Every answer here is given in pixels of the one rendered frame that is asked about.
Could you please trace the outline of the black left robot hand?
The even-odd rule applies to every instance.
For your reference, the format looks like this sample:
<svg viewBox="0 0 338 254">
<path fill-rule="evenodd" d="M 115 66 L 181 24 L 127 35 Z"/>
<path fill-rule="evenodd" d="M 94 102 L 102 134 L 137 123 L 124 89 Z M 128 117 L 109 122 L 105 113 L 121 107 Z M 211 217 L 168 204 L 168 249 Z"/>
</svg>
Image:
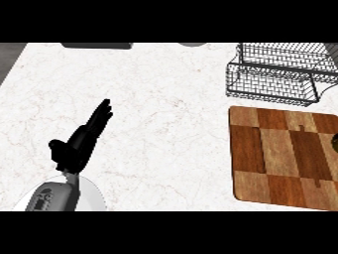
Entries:
<svg viewBox="0 0 338 254">
<path fill-rule="evenodd" d="M 75 130 L 66 142 L 54 139 L 48 142 L 56 170 L 78 174 L 87 164 L 96 139 L 112 116 L 109 100 L 105 99 L 93 111 L 85 125 Z"/>
</svg>

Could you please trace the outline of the checkered wooden cutting board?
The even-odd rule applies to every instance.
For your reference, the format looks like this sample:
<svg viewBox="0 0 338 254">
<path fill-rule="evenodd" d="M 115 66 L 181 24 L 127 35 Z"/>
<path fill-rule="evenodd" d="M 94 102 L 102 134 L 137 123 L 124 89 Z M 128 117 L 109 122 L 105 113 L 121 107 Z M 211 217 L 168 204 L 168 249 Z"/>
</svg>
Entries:
<svg viewBox="0 0 338 254">
<path fill-rule="evenodd" d="M 229 126 L 234 198 L 338 210 L 338 117 L 233 106 Z"/>
</svg>

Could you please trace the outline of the white round plate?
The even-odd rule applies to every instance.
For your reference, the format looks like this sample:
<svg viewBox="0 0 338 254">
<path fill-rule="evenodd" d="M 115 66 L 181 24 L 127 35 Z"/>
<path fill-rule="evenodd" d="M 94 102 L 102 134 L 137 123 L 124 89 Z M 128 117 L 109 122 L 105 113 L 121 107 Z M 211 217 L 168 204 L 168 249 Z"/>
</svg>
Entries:
<svg viewBox="0 0 338 254">
<path fill-rule="evenodd" d="M 66 181 L 65 176 L 56 176 L 53 178 L 48 178 L 45 182 L 56 182 L 56 183 L 63 183 Z M 14 207 L 12 208 L 13 211 L 26 211 L 25 207 L 29 202 L 29 198 L 32 196 L 32 193 L 37 189 L 37 187 L 41 185 L 40 183 L 23 195 L 17 203 L 14 204 Z M 78 200 L 78 205 L 74 211 L 106 211 L 106 206 L 103 202 L 103 197 L 100 194 L 100 191 L 93 184 L 93 182 L 79 176 L 79 200 Z"/>
</svg>

